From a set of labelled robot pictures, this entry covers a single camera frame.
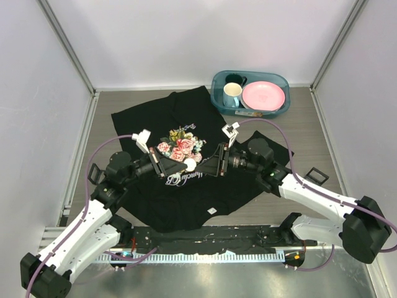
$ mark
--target black clamp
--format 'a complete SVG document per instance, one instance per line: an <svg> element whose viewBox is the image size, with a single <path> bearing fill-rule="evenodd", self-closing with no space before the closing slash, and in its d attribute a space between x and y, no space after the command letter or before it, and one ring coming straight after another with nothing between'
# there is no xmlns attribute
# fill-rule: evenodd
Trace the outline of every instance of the black clamp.
<svg viewBox="0 0 397 298"><path fill-rule="evenodd" d="M312 172L315 172L317 174L319 174L320 176L323 177L322 180L319 180L318 178L314 177ZM318 185L318 186L322 186L328 179L329 176L325 175L322 171L320 171L318 168L312 167L312 169L306 174L305 179Z"/></svg>
<svg viewBox="0 0 397 298"><path fill-rule="evenodd" d="M96 163L93 163L88 173L88 181L91 182L93 185L98 185L100 177L104 172L105 171L100 169Z"/></svg>

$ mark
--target dark mug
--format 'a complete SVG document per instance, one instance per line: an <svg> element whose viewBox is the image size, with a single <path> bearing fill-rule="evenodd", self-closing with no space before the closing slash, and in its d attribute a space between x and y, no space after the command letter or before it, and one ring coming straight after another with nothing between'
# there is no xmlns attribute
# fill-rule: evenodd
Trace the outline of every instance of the dark mug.
<svg viewBox="0 0 397 298"><path fill-rule="evenodd" d="M226 84L236 83L243 87L247 83L247 78L236 73L231 73L227 75L225 82Z"/></svg>

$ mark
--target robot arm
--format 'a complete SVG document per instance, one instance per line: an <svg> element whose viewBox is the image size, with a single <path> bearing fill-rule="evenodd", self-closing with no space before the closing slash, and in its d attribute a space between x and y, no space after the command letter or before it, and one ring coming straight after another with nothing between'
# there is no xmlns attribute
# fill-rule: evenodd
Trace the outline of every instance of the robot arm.
<svg viewBox="0 0 397 298"><path fill-rule="evenodd" d="M251 140L248 152L235 150L232 145L238 134L236 128L238 124L225 126L223 131L230 141L219 144L214 155L199 165L194 160L180 163L165 157L157 148L148 148L146 141L149 132L145 130L139 135L133 135L133 139L145 153L141 159L132 161L131 156L122 151L110 157L105 171L99 171L93 164L89 180L96 188L91 194L86 219L44 264L33 284L32 294L37 298L66 297L71 284L99 255L117 244L128 243L132 225L115 214L124 200L128 199L130 185L148 174L163 178L181 171L198 171L211 176L224 176L231 167L256 173L256 181L263 191L303 204L327 218L312 219L301 214L290 214L280 226L281 236L287 243L294 243L296 239L319 240L343 246L361 262L371 263L375 259L390 236L389 226L356 209L326 200L305 186L311 186L340 199L341 202L357 204L383 216L373 199L364 197L358 201L340 196L303 178L300 178L303 184L298 183L290 169L274 160L274 153L264 139ZM105 178L99 182L103 172ZM25 255L20 262L22 286L25 289L33 272L80 220L81 216L77 217L38 256L30 253Z"/></svg>

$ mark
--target black bracket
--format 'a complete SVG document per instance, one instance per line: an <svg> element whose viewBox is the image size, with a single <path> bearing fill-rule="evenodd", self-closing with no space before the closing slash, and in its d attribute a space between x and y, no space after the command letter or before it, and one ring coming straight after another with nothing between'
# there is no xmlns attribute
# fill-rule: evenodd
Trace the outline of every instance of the black bracket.
<svg viewBox="0 0 397 298"><path fill-rule="evenodd" d="M88 181L91 182L93 185L98 185L100 177L105 171L100 169L96 163L93 163L91 169L88 173Z"/></svg>
<svg viewBox="0 0 397 298"><path fill-rule="evenodd" d="M22 287L27 289L29 281L41 264L38 256L27 253L20 261L20 277ZM44 265L33 283L31 293L37 298L65 298L72 284L69 282L71 271L67 270L62 276L54 271L53 266Z"/></svg>
<svg viewBox="0 0 397 298"><path fill-rule="evenodd" d="M322 180L319 180L318 178L314 177L311 173L315 172L317 174L319 174L320 176L323 177ZM324 174L322 171L320 171L318 168L312 167L312 169L306 174L305 179L318 185L318 186L322 186L328 179L329 176Z"/></svg>
<svg viewBox="0 0 397 298"><path fill-rule="evenodd" d="M358 206L383 216L377 202L364 196L356 201ZM391 234L391 228L384 222L354 209L351 214L345 214L342 238L343 248L353 258L365 264L371 264Z"/></svg>

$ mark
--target cable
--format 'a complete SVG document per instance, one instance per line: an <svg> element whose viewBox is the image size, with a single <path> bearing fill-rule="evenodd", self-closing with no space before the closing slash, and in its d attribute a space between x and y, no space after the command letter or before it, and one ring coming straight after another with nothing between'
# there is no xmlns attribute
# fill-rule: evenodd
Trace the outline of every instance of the cable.
<svg viewBox="0 0 397 298"><path fill-rule="evenodd" d="M31 293L32 288L33 288L33 283L35 282L37 276L40 274L41 270L43 269L43 267L47 263L47 261L55 254L55 252L57 250L59 250L59 248L62 246L62 244L64 244L65 241L70 238L70 236L78 229L78 227L80 227L80 225L83 223L84 219L87 216L88 207L89 207L88 172L89 172L89 166L92 163L92 160L94 159L95 155L98 153L98 151L102 147L104 147L105 145L107 145L108 143L110 143L110 142L112 142L114 140L120 140L121 138L132 138L132 135L119 135L118 137L114 137L114 138L111 138L111 139L107 140L103 144L99 145L98 148L96 148L96 150L93 152L93 154L88 159L88 163L87 163L87 166L86 166L85 180L84 180L84 182L85 182L84 185L86 187L86 200L85 200L85 206L84 206L83 214L82 214L80 220L77 222L77 224L71 229L71 231L64 237L64 239L62 239L57 244L57 246L54 247L54 249L51 252L49 252L49 254L44 258L44 260L37 267L37 269L35 270L35 272L32 275L32 278L30 278L29 284L28 284L27 289L26 289L25 298L29 298L30 297L30 293Z"/></svg>
<svg viewBox="0 0 397 298"><path fill-rule="evenodd" d="M320 265L320 266L318 266L318 267L309 268L309 269L306 269L306 268L297 268L297 267L294 267L294 266L291 266L291 265L287 265L287 267L288 267L288 268L291 268L291 269L294 269L294 270L296 270L296 271L303 271L303 272L313 272L313 271L317 271L317 270L320 270L320 269L324 268L325 266L327 266L327 265L329 264L329 262L331 262L332 258L334 257L334 253L335 253L335 245L332 244L331 254L329 255L328 259L325 261L324 264L322 264L322 265Z"/></svg>
<svg viewBox="0 0 397 298"><path fill-rule="evenodd" d="M151 255L152 253L154 253L156 250L157 250L157 248L153 248L149 253L145 254L144 256L140 256L139 258L130 258L130 257L127 257L127 256L119 256L119 255L116 255L115 253L111 253L111 252L109 252L109 251L105 251L105 254L106 254L106 255L113 256L114 258L118 258L118 259L123 259L123 260L126 260L126 261L135 262L135 261L141 261L141 260L146 259L149 255Z"/></svg>
<svg viewBox="0 0 397 298"><path fill-rule="evenodd" d="M126 260L126 261L137 261L135 264L133 264L134 267L135 267L137 263L138 263L138 264L142 263L145 259L147 259L147 258L148 258L151 254L153 254L156 250L157 250L157 248L153 248L151 251L149 251L149 252L148 252L147 254L145 254L144 256L141 256L140 258L136 258L136 259L127 258L127 257L125 257L125 256L115 255L115 254L113 254L113 253L111 253L111 252L109 252L109 251L105 251L105 253L106 253L107 255L110 255L110 256L116 256L116 257L119 258L119 259L120 259L120 257L122 257L122 258L123 258L124 260ZM111 272L115 272L115 270L113 270L113 269L103 270L103 271L101 271L97 276L94 276L93 278L90 278L90 279L87 280L87 281L75 282L75 283L73 283L73 285L76 285L76 286L83 286L83 285L85 285L85 284L89 284L89 283L92 282L93 280L98 279L98 278L100 278L101 276L106 275L107 273L111 273Z"/></svg>
<svg viewBox="0 0 397 298"><path fill-rule="evenodd" d="M246 120L240 121L239 125L247 123L247 122L251 122L251 121L263 121L268 124L271 124L282 134L282 136L285 140L285 143L287 144L288 155L290 157L290 166L291 166L291 171L292 171L293 177L299 184L301 184L303 186L303 181L298 177L297 172L295 171L295 164L294 164L293 158L292 158L292 150L291 150L290 142L288 141L288 138L287 138L286 134L283 132L283 130L276 123L269 121L267 119L262 119L262 118L246 119ZM325 194L322 191L319 191L318 189L311 187L310 185L305 184L304 187L306 187L310 191L314 192L315 194L318 194L320 196L325 197L326 199L329 199L330 201L333 201L333 202L341 204L341 205L346 205L347 207L355 208L361 212L369 214L372 217L375 217L376 219L381 220L383 223L389 225L397 233L397 226L394 223L390 222L388 219L384 218L383 216L380 216L379 214L372 212L371 210L367 210L366 208L363 208L361 206L353 205L349 202L344 202L342 200L336 199L335 197L332 197L329 194ZM397 250L397 244L391 248L380 250L380 252L381 253L390 253L390 252L396 251L396 250Z"/></svg>
<svg viewBox="0 0 397 298"><path fill-rule="evenodd" d="M152 249L151 251L149 251L147 254L145 254L144 256L147 258L147 257L149 257L150 255L152 255L156 250L157 250L157 248L154 248L154 249ZM141 259L141 260L137 261L137 262L134 263L134 264L125 266L124 268L125 268L125 269L134 268L135 266L138 266L140 263L142 263L145 259Z"/></svg>

